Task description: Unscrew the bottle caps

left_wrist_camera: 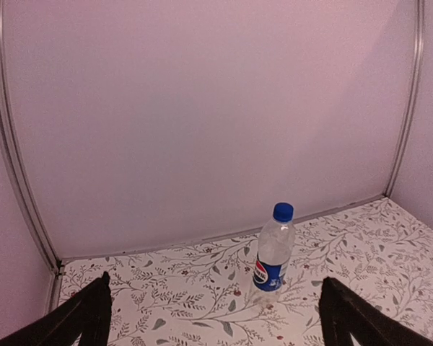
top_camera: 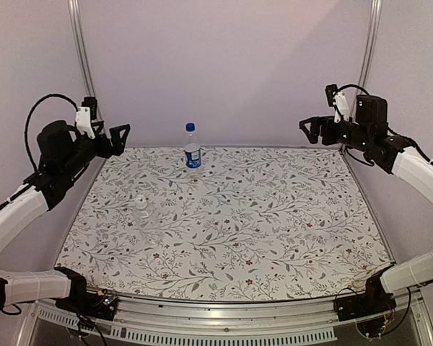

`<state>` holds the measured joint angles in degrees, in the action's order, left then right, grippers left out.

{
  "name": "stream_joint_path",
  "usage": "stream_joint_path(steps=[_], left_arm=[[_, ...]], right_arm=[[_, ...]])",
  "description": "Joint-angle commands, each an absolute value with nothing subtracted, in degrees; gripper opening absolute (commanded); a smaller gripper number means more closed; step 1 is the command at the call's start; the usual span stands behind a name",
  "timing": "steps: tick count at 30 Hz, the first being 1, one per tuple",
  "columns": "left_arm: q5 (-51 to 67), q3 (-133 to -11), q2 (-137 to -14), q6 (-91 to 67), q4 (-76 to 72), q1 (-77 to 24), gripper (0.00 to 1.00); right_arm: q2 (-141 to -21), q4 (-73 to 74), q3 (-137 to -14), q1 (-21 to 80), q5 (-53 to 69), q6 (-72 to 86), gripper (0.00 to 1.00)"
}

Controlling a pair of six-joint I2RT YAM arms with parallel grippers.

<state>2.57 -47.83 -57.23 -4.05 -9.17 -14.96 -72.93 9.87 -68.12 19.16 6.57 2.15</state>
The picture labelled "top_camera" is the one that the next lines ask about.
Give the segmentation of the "blue label plastic bottle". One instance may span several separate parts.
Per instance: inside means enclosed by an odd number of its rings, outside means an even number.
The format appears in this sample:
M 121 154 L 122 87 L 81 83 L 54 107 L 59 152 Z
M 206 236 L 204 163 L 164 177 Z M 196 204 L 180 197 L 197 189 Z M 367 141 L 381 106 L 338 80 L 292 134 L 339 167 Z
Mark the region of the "blue label plastic bottle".
M 186 138 L 186 145 L 183 148 L 186 166 L 190 169 L 198 169 L 201 167 L 201 145 L 196 135 L 196 126 L 194 131 L 186 131 Z

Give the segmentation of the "blue bottle cap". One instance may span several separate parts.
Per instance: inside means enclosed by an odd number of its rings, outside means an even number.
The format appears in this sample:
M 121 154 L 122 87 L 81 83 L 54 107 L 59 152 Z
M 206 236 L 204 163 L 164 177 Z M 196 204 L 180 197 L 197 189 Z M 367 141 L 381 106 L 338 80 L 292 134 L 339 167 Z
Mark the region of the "blue bottle cap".
M 186 126 L 185 126 L 185 129 L 186 129 L 187 131 L 192 132 L 192 131 L 195 130 L 195 124 L 194 124 L 194 123 L 187 123 Z

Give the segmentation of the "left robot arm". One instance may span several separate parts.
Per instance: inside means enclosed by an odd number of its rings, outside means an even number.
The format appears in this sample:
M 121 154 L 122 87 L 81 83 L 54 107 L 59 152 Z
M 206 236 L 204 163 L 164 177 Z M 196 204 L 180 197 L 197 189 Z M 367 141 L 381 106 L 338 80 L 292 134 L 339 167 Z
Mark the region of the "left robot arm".
M 103 123 L 94 124 L 94 137 L 57 120 L 37 136 L 40 162 L 36 172 L 0 205 L 0 254 L 33 221 L 53 210 L 86 172 L 96 157 L 120 156 L 125 149 L 130 125 L 121 125 L 104 134 Z M 87 291 L 83 275 L 66 267 L 45 272 L 0 271 L 0 312 L 16 303 L 43 298 L 57 307 L 77 314 L 113 319 L 113 310 L 96 294 Z

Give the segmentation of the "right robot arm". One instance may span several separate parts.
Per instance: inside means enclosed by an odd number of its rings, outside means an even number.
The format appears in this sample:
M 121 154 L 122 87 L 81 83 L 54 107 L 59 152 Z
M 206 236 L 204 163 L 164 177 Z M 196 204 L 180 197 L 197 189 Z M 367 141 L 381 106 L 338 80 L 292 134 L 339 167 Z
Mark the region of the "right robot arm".
M 340 110 L 334 116 L 310 117 L 299 122 L 299 129 L 311 144 L 343 144 L 363 153 L 364 158 L 422 194 L 433 205 L 433 161 L 414 140 L 391 133 L 385 99 L 361 94 L 357 97 L 355 118 Z M 433 250 L 374 275 L 376 285 L 359 298 L 364 314 L 374 314 L 385 305 L 387 295 L 398 290 L 433 282 Z

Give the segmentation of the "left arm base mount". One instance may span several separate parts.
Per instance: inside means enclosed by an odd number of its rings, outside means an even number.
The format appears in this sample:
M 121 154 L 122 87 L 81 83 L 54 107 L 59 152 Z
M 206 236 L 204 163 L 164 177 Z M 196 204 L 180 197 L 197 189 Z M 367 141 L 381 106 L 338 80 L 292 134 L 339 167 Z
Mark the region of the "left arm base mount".
M 87 280 L 79 273 L 65 267 L 55 267 L 70 280 L 69 296 L 54 298 L 57 308 L 87 317 L 113 321 L 117 309 L 117 298 L 110 296 L 106 290 L 102 294 L 90 293 Z

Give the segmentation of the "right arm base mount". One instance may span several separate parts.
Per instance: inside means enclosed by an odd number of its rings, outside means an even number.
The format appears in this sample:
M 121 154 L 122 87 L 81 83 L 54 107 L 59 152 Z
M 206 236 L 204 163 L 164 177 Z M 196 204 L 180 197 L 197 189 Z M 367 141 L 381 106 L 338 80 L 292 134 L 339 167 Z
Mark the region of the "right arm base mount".
M 363 293 L 353 291 L 350 296 L 336 296 L 333 308 L 339 321 L 348 321 L 390 312 L 396 308 L 396 302 L 392 293 L 385 292 L 379 278 L 370 278 Z

